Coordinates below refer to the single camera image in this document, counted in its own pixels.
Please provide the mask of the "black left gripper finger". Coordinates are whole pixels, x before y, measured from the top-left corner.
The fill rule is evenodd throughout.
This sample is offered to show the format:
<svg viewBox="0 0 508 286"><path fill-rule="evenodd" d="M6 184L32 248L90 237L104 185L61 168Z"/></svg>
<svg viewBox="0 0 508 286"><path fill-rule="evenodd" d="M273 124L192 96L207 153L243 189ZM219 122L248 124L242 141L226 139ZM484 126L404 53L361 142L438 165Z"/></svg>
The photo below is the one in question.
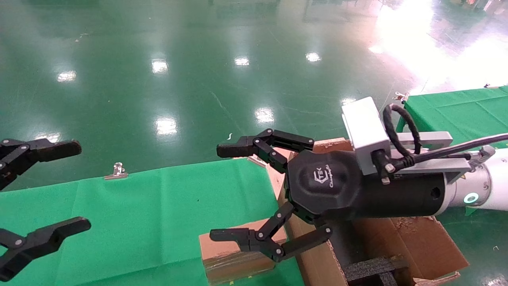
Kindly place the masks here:
<svg viewBox="0 0 508 286"><path fill-rule="evenodd" d="M84 217L38 228L26 236L2 228L0 243L6 252L0 258L1 281L10 281L33 260L58 251L68 237L90 229L91 222Z"/></svg>
<svg viewBox="0 0 508 286"><path fill-rule="evenodd" d="M50 162L81 153L82 147L75 140L52 143L48 139L3 139L0 145L0 190L4 190L38 162Z"/></svg>

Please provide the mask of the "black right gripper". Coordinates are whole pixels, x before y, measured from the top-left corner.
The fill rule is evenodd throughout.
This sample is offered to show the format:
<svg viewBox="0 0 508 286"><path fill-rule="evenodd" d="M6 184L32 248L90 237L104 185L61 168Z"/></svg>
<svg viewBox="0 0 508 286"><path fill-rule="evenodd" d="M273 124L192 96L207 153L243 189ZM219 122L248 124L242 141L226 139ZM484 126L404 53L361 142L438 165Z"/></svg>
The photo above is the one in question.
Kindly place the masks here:
<svg viewBox="0 0 508 286"><path fill-rule="evenodd" d="M236 143L218 144L221 158L256 155L279 173L285 173L287 199L259 230L250 228L212 229L214 242L235 242L242 252L261 252L279 263L328 241L332 228L314 231L283 244L274 235L295 213L308 223L318 220L354 220L433 216L445 199L443 174L397 174L383 184L377 174L364 175L352 151L314 153L314 140L297 134L266 129L253 136L241 136ZM298 154L288 163L274 148Z"/></svg>

